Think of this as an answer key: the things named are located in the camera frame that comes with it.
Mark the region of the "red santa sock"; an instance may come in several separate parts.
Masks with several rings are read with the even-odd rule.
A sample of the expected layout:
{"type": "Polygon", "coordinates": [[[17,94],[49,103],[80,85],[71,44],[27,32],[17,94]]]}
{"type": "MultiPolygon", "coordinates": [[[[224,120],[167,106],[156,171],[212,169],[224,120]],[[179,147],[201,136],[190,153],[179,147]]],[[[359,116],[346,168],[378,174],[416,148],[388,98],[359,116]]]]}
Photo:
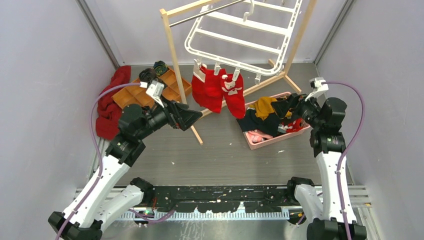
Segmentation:
{"type": "Polygon", "coordinates": [[[223,90],[221,89],[222,76],[227,72],[225,69],[220,69],[218,75],[214,75],[213,69],[201,67],[201,70],[205,73],[204,91],[206,95],[205,108],[209,109],[213,113],[219,114],[222,109],[223,101],[223,90]]]}
{"type": "Polygon", "coordinates": [[[246,114],[244,80],[241,74],[236,80],[233,80],[233,77],[233,74],[223,74],[220,77],[221,90],[230,113],[236,119],[242,119],[246,114]]]}
{"type": "Polygon", "coordinates": [[[303,128],[304,128],[303,120],[301,118],[298,118],[295,121],[283,127],[286,133],[295,133],[302,130],[303,128]]]}
{"type": "Polygon", "coordinates": [[[206,106],[207,100],[204,89],[205,79],[206,74],[202,71],[199,65],[195,64],[193,66],[193,77],[191,81],[192,96],[195,102],[198,103],[201,107],[206,106]]]}

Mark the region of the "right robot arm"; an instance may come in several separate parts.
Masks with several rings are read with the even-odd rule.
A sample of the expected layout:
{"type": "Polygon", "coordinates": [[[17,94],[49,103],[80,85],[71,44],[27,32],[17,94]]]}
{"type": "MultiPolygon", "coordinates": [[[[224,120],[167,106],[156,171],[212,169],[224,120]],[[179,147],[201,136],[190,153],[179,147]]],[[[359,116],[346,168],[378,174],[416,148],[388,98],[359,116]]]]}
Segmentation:
{"type": "Polygon", "coordinates": [[[347,104],[330,97],[319,105],[314,97],[293,93],[272,102],[271,106],[282,120],[290,112],[290,121],[302,120],[312,128],[309,142],[321,177],[322,196],[318,196],[310,179],[302,177],[292,177],[285,192],[288,203],[302,207],[308,221],[306,238],[365,240],[367,230],[357,221],[347,183],[348,145],[341,133],[347,104]]]}

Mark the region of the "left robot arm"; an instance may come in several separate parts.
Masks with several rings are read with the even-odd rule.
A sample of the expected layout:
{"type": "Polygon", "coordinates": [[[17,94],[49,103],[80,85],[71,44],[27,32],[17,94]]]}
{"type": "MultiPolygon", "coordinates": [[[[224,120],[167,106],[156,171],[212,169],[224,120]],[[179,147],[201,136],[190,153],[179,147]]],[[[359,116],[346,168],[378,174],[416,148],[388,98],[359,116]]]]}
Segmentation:
{"type": "Polygon", "coordinates": [[[54,211],[48,218],[56,239],[99,240],[130,208],[148,207],[153,202],[153,185],[140,177],[134,178],[111,200],[107,196],[145,150],[145,138],[166,125],[186,131],[203,115],[187,104],[165,98],[161,101],[153,107],[138,104],[124,107],[118,120],[119,133],[99,155],[95,174],[67,208],[54,211]]]}

